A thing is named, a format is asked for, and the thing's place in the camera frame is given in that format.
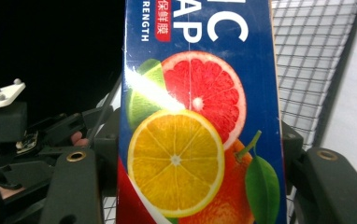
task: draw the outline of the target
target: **green leaf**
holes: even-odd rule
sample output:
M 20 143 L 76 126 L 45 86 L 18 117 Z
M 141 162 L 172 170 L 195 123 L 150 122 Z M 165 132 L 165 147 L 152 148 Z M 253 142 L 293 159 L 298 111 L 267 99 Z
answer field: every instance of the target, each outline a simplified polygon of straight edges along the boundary
M 176 217 L 167 217 L 167 220 L 169 220 L 172 224 L 179 224 L 179 219 Z
M 255 156 L 248 168 L 245 181 L 250 209 L 257 223 L 275 223 L 280 191 L 274 168 L 263 158 Z

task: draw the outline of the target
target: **lemon slice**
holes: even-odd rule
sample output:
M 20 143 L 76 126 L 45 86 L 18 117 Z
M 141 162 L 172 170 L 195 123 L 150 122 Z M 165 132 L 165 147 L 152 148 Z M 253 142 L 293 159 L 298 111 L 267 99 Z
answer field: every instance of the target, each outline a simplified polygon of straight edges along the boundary
M 128 173 L 165 217 L 195 214 L 213 200 L 223 179 L 220 136 L 196 112 L 157 111 L 135 130 Z

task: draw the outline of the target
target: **grapefruit illustration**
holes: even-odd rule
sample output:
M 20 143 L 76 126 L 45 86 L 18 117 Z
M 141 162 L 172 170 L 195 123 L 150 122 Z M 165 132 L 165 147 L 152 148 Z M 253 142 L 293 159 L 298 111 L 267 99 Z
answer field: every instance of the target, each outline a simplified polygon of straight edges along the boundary
M 244 178 L 252 156 L 249 152 L 239 155 L 243 148 L 243 144 L 236 140 L 225 150 L 225 171 L 219 192 L 207 207 L 192 216 L 181 218 L 179 224 L 254 222 Z
M 203 51 L 184 51 L 162 61 L 170 95 L 208 119 L 219 133 L 224 149 L 242 132 L 246 98 L 235 70 L 225 60 Z

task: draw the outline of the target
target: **white mount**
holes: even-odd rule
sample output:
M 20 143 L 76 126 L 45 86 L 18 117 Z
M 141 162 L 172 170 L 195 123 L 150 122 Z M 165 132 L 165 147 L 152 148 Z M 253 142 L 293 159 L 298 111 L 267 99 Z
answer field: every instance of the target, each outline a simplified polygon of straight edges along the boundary
M 0 107 L 12 104 L 25 87 L 24 82 L 16 78 L 12 85 L 0 88 Z

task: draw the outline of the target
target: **fruit illustration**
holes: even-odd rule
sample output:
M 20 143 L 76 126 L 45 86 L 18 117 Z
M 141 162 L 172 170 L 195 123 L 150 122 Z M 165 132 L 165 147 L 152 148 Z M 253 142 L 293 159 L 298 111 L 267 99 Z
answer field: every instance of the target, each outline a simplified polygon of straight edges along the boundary
M 186 217 L 218 192 L 224 150 L 203 116 L 186 109 L 160 110 L 137 127 L 127 163 L 130 178 L 165 217 Z
M 132 85 L 126 98 L 126 113 L 132 131 L 148 116 L 163 109 L 163 106 L 159 104 L 161 96 L 158 97 L 153 91 L 156 89 L 166 91 L 162 66 L 159 61 L 146 60 L 136 69 L 136 73 L 137 77 L 129 77 L 130 74 L 126 75 L 126 78 L 131 80 L 128 81 L 129 85 Z
M 234 69 L 203 51 L 185 51 L 162 62 L 170 95 L 203 115 L 219 133 L 224 149 L 242 132 L 246 119 L 245 93 Z
M 239 151 L 243 148 L 236 140 L 225 150 L 224 179 L 216 197 L 199 213 L 180 218 L 179 224 L 253 223 L 244 179 L 252 157 L 249 152 L 241 156 Z

